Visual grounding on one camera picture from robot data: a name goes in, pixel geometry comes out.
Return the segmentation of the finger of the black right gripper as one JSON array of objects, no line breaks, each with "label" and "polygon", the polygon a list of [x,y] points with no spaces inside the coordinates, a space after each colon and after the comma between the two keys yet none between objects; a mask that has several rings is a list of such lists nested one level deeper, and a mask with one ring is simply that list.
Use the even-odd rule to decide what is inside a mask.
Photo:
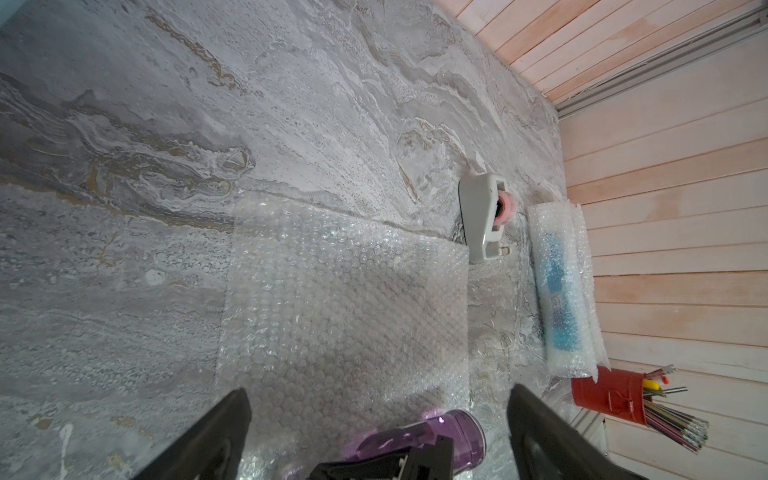
[{"label": "finger of the black right gripper", "polygon": [[453,453],[454,441],[438,436],[434,444],[406,447],[365,460],[320,463],[310,472],[309,479],[452,479]]}]

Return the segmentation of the dark purple bottle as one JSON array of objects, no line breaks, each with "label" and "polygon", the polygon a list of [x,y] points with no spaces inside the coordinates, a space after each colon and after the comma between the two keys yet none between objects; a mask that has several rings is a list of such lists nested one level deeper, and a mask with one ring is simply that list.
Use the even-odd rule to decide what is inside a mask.
[{"label": "dark purple bottle", "polygon": [[279,479],[298,479],[310,463],[323,455],[332,460],[367,460],[405,447],[434,445],[439,437],[453,441],[452,467],[458,475],[478,467],[484,460],[487,442],[478,420],[466,410],[429,411],[418,421],[399,427],[331,428],[321,423],[299,437],[292,460],[281,467]]}]

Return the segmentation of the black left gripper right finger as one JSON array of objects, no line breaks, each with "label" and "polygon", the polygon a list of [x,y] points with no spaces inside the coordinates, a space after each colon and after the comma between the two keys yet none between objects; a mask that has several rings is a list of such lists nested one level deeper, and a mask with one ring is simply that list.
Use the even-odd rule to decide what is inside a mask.
[{"label": "black left gripper right finger", "polygon": [[510,391],[509,439],[521,479],[638,479],[614,464],[522,384]]}]

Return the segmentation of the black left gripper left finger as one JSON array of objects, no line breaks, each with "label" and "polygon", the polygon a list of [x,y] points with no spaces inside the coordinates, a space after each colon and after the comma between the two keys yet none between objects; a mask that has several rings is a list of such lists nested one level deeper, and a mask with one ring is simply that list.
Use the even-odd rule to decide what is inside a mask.
[{"label": "black left gripper left finger", "polygon": [[246,391],[232,390],[136,477],[235,479],[251,419]]}]

